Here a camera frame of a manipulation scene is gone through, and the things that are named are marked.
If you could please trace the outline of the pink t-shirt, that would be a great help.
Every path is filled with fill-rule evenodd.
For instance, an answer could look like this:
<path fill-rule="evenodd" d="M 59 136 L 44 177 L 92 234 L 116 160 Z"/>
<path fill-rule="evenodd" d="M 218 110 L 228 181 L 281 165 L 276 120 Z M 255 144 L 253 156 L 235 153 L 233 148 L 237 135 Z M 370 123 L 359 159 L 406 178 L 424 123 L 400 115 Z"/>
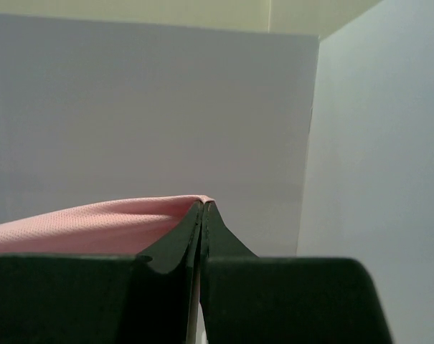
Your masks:
<path fill-rule="evenodd" d="M 203 195 L 104 201 L 0 224 L 0 254 L 136 254 L 168 234 Z"/>

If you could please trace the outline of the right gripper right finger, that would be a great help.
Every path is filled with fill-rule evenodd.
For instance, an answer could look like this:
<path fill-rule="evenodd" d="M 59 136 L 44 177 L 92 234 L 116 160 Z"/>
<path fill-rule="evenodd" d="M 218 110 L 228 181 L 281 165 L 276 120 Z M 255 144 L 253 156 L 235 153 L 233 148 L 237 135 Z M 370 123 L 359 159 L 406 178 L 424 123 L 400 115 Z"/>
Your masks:
<path fill-rule="evenodd" d="M 215 203 L 202 219 L 200 301 L 209 343 L 391 343 L 365 267 L 345 257 L 259 257 Z"/>

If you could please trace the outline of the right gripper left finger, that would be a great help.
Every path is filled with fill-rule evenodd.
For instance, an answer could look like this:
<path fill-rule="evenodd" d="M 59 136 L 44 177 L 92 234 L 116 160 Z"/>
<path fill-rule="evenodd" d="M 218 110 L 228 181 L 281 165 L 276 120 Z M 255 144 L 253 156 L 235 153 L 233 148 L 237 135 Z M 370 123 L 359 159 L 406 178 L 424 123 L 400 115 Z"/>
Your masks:
<path fill-rule="evenodd" d="M 136 254 L 0 254 L 0 343 L 184 343 L 203 205 Z"/>

